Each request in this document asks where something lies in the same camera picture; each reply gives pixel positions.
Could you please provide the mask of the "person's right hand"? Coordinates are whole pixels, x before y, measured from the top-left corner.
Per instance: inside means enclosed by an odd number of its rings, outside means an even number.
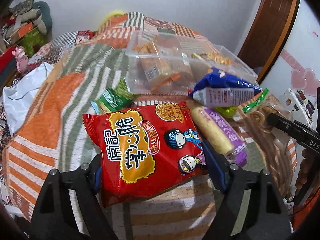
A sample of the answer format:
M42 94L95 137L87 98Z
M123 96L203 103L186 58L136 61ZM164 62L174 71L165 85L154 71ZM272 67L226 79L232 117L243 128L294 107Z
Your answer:
M302 157L304 158L300 164L300 170L296 180L296 192L298 192L304 184L308 181L307 176L312 167L314 161L314 153L310 150L304 149L302 151Z

